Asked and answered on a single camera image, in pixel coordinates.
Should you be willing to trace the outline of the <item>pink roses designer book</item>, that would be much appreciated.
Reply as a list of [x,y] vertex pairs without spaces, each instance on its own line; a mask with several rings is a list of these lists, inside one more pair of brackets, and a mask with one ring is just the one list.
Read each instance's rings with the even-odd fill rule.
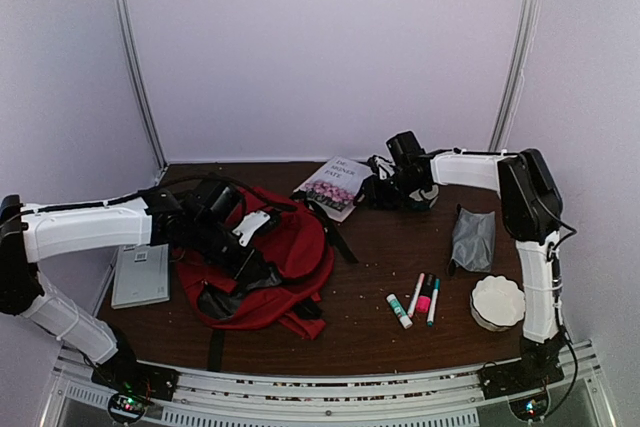
[[309,201],[318,203],[335,222],[344,222],[355,209],[363,181],[372,174],[366,164],[335,156],[300,184]]

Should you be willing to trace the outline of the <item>red backpack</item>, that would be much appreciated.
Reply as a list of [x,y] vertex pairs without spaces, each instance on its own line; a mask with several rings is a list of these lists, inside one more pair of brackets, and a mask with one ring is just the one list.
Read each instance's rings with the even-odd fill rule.
[[338,256],[358,259],[326,208],[296,192],[201,183],[178,196],[184,217],[170,228],[176,273],[212,335],[207,368],[222,364],[228,331],[280,324],[305,340],[326,323],[320,291]]

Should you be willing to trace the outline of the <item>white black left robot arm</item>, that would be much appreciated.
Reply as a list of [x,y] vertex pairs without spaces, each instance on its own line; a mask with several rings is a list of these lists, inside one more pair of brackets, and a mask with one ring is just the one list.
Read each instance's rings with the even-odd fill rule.
[[137,389],[144,371],[124,336],[78,307],[40,272],[40,261],[120,246],[169,245],[198,252],[251,287],[272,274],[252,245],[273,213],[250,211],[250,188],[203,177],[173,194],[156,186],[127,196],[57,205],[1,202],[1,311],[31,320],[82,354],[123,391]]

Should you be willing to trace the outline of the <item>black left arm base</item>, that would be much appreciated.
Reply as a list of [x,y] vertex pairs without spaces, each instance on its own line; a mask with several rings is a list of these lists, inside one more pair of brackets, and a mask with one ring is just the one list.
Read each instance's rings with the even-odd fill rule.
[[140,362],[128,344],[118,345],[105,362],[89,358],[86,362],[93,370],[94,383],[147,403],[155,399],[171,401],[179,380],[179,372],[173,368]]

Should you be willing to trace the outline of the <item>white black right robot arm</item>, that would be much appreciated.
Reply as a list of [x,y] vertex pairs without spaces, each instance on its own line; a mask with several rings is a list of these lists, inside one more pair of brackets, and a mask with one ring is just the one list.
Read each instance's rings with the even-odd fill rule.
[[430,207],[441,186],[458,185],[493,191],[501,201],[502,222],[516,243],[524,281],[525,316],[521,359],[512,377],[530,389],[556,367],[569,341],[561,314],[562,277],[559,251],[575,228],[562,221],[563,201],[543,155],[440,149],[428,152],[411,131],[386,142],[391,157],[374,155],[370,175],[361,183],[356,204],[378,210]]

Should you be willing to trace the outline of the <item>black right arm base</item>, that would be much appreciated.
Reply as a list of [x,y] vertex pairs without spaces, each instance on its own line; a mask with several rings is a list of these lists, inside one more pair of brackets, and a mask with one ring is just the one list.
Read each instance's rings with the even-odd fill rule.
[[564,342],[559,337],[537,343],[522,337],[520,358],[502,364],[486,364],[477,371],[485,399],[513,396],[564,379],[559,353]]

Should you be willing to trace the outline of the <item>white dark-rimmed bowl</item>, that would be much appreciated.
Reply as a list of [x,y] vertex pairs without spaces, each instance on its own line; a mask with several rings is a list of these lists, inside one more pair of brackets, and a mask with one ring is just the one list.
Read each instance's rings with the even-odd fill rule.
[[438,197],[438,185],[433,185],[430,189],[416,189],[407,196],[405,206],[414,211],[429,211],[437,202]]

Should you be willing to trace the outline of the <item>white pink marker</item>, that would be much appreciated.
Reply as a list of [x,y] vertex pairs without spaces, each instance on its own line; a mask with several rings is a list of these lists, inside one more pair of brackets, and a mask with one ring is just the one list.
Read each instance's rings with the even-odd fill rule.
[[407,315],[409,318],[412,318],[415,313],[424,280],[425,280],[425,273],[421,272],[417,278],[415,288],[409,303],[409,307],[407,309]]

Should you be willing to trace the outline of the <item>grey notebook with barcodes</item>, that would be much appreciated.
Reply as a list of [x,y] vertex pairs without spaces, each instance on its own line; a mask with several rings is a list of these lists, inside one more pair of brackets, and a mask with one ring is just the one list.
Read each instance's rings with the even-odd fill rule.
[[116,257],[111,307],[116,310],[170,300],[167,245],[122,246]]

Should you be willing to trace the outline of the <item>grey pencil pouch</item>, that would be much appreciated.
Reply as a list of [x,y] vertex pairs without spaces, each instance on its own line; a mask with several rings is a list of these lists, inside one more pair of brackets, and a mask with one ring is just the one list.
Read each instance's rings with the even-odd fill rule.
[[456,214],[447,276],[453,277],[458,269],[489,274],[495,254],[495,213],[474,213],[458,204]]

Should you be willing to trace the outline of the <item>black pink highlighter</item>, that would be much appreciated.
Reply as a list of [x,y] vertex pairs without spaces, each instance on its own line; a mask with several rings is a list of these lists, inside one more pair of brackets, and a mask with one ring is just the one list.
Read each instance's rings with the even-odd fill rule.
[[429,311],[436,280],[437,278],[433,273],[426,275],[416,304],[417,313],[427,313]]

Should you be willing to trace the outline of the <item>white teal marker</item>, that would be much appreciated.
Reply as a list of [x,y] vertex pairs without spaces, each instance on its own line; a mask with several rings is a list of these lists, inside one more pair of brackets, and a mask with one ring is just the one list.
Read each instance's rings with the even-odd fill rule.
[[426,319],[426,325],[428,327],[432,327],[435,322],[436,305],[437,305],[437,299],[440,292],[440,283],[441,283],[440,279],[437,278],[434,283],[434,289],[432,292],[431,302],[429,305],[429,310],[428,310],[427,319]]

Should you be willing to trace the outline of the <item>white scalloped dish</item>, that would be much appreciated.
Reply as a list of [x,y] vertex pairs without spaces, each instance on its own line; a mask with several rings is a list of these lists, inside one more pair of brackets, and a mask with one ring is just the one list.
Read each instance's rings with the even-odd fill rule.
[[525,295],[518,284],[504,276],[486,276],[470,294],[471,316],[489,332],[504,332],[525,317]]

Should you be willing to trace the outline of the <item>right aluminium frame post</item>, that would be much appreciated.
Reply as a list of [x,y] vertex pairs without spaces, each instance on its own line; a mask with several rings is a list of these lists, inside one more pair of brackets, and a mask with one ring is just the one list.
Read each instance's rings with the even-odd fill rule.
[[521,0],[511,60],[489,141],[490,151],[501,151],[507,146],[524,85],[527,56],[535,37],[539,6],[540,0]]

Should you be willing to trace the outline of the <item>aluminium frame post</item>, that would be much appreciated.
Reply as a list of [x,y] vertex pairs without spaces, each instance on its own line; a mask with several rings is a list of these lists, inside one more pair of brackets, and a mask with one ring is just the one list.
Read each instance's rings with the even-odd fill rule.
[[114,5],[119,23],[127,71],[136,105],[141,116],[143,130],[150,145],[156,167],[159,172],[164,172],[168,167],[168,162],[151,112],[151,106],[136,46],[128,0],[114,0]]
[[535,37],[539,6],[540,0],[521,0],[511,60],[489,141],[490,151],[501,151],[507,146],[524,85],[527,56]]

